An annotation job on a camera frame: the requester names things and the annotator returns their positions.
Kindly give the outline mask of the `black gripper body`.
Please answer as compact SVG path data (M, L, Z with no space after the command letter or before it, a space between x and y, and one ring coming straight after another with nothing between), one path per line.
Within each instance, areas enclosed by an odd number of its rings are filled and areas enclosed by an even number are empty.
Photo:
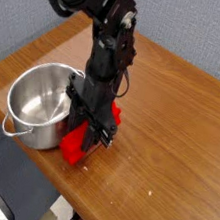
M128 67L132 65L135 55L135 51L117 51L94 45L86 63L86 75L80 77L74 72L70 74L67 95L71 99L77 94L90 108L121 98L127 93L127 89L122 94L117 91L123 76L129 78Z

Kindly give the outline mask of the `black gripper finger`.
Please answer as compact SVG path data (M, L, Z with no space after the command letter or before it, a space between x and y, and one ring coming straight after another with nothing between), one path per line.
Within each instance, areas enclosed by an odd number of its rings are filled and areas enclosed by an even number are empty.
M67 131L71 133L78 128L88 117L87 108L80 100L77 94L71 98L69 116L68 116L68 128Z
M89 124L85 130L84 141L82 141L81 149L85 151L85 153L88 152L89 149L99 142L98 136L99 133L97 129L92 124Z

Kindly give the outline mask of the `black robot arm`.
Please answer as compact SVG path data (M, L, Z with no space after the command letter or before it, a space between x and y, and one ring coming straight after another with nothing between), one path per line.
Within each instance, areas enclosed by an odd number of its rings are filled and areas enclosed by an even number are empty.
M92 51L85 74L69 76L67 95L71 99L69 131L87 121L81 149L88 151L96 143L109 146L118 131L112 103L124 96L119 92L129 80L133 64L134 30L137 24L135 0L48 0L60 17L84 12L92 19Z

